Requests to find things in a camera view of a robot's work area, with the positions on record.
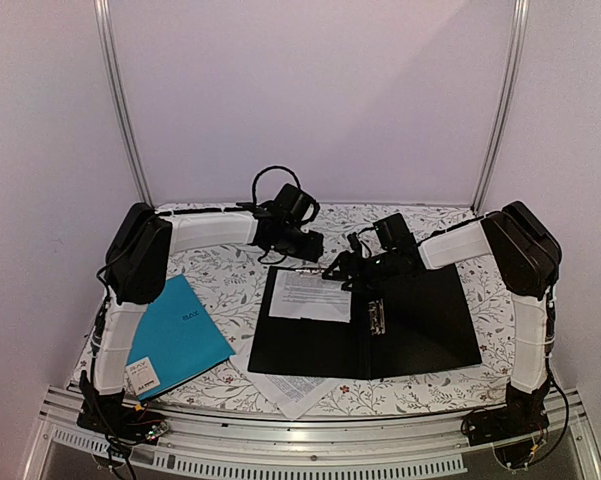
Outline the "printed paper sheet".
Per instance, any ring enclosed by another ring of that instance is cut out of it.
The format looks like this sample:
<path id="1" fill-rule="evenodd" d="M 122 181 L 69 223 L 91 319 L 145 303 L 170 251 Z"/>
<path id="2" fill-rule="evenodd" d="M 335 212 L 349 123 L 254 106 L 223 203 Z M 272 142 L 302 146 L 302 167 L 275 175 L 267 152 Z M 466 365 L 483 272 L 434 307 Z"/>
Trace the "printed paper sheet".
<path id="1" fill-rule="evenodd" d="M 338 282 L 323 280 L 315 273 L 277 270 L 271 294 L 269 315 L 348 323 L 351 293 Z"/>
<path id="2" fill-rule="evenodd" d="M 297 420 L 337 387 L 337 379 L 267 375 L 247 370 L 249 356 L 233 355 L 232 366 L 289 420 Z"/>

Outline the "black clip folder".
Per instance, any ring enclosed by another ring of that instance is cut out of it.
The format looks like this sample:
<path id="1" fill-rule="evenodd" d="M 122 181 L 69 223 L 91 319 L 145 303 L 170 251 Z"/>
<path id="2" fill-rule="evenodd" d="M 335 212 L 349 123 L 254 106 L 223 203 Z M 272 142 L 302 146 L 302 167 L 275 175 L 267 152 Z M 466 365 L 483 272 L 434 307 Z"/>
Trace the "black clip folder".
<path id="1" fill-rule="evenodd" d="M 461 369 L 481 353 L 455 266 L 353 293 L 342 321 L 274 310 L 285 269 L 269 270 L 248 369 L 253 373 L 386 379 Z"/>

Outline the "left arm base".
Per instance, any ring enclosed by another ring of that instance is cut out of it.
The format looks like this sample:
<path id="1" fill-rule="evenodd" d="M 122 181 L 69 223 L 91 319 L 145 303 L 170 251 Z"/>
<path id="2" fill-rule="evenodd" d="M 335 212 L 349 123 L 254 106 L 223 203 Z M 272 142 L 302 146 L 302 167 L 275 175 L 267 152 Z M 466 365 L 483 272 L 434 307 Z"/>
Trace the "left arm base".
<path id="1" fill-rule="evenodd" d="M 77 425 L 85 430 L 107 435 L 129 445 L 152 444 L 170 430 L 166 417 L 146 408 L 125 406 L 125 392 L 100 394 L 83 370 L 79 389 L 83 403 Z"/>

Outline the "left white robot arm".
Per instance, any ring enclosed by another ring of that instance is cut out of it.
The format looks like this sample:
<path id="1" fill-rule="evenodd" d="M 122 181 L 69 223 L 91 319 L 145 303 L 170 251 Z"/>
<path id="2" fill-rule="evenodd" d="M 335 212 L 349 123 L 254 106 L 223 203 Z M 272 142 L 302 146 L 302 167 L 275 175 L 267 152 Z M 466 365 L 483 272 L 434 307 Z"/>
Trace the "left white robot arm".
<path id="1" fill-rule="evenodd" d="M 91 403 L 91 419 L 108 434 L 121 433 L 128 426 L 126 408 L 108 395 L 124 389 L 125 367 L 139 322 L 165 287 L 172 255 L 234 244 L 317 262 L 324 252 L 324 237 L 304 227 L 319 211 L 315 200 L 167 211 L 144 202 L 133 204 L 96 274 L 105 296 L 91 337 L 92 363 L 80 378 L 84 394 L 103 395 Z"/>

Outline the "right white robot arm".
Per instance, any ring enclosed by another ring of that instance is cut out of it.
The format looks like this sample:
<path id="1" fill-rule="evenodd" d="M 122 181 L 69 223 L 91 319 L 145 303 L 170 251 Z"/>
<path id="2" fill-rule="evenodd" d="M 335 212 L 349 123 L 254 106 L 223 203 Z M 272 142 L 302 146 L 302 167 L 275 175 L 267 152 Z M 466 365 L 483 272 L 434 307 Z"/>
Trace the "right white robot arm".
<path id="1" fill-rule="evenodd" d="M 398 278 L 415 279 L 469 259 L 490 255 L 511 295 L 515 357 L 509 385 L 534 394 L 552 382 L 555 286 L 562 250 L 555 237 L 521 201 L 437 230 L 416 240 L 404 218 L 393 214 L 372 225 L 382 253 L 365 256 L 358 234 L 350 248 L 324 270 L 344 291 L 378 292 Z"/>

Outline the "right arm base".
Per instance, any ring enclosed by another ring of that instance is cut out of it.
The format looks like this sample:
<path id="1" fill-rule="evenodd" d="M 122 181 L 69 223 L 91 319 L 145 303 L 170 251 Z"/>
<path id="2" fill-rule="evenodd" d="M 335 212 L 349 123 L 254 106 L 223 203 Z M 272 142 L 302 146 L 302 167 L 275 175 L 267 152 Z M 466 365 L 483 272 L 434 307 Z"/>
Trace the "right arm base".
<path id="1" fill-rule="evenodd" d="M 526 393 L 506 385 L 505 405 L 494 409 L 477 408 L 464 416 L 460 431 L 471 446 L 512 439 L 518 436 L 539 433 L 549 426 L 544 399 L 549 393 L 551 382 L 546 380 L 538 389 Z M 542 440 L 524 440 L 498 447 L 496 460 L 505 468 L 517 470 L 531 465 Z"/>

